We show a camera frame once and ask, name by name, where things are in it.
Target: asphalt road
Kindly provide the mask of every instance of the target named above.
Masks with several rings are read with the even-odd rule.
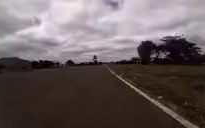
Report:
[[[0,75],[0,128],[183,128],[105,67]]]

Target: cloud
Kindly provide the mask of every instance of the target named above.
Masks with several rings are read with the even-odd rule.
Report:
[[[205,49],[205,1],[0,0],[0,57],[125,59],[173,34]]]

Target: road edge line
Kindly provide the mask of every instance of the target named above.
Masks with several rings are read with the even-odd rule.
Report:
[[[184,117],[178,115],[176,112],[174,112],[173,110],[169,109],[168,107],[164,106],[163,104],[161,104],[159,101],[151,98],[149,95],[147,95],[146,93],[144,93],[143,91],[141,91],[139,88],[136,88],[134,85],[132,85],[131,83],[129,83],[128,81],[126,81],[125,79],[123,79],[122,77],[118,76],[114,71],[112,71],[110,68],[107,67],[107,69],[113,74],[115,75],[118,79],[120,79],[122,82],[124,82],[126,85],[128,85],[130,88],[132,88],[133,90],[135,90],[138,94],[142,95],[144,98],[146,98],[147,100],[149,100],[151,103],[153,103],[154,105],[156,105],[158,108],[160,108],[162,111],[164,111],[166,114],[168,114],[169,116],[171,116],[173,119],[175,119],[176,121],[178,121],[180,124],[182,124],[184,127],[186,128],[199,128],[197,125],[191,123],[190,121],[188,121],[187,119],[185,119]]]

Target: mountain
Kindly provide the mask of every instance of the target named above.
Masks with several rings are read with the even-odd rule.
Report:
[[[7,70],[31,69],[31,62],[20,59],[18,57],[0,58],[0,65],[3,65]]]

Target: grass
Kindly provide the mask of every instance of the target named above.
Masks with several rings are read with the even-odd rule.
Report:
[[[110,65],[167,107],[205,127],[205,66]]]

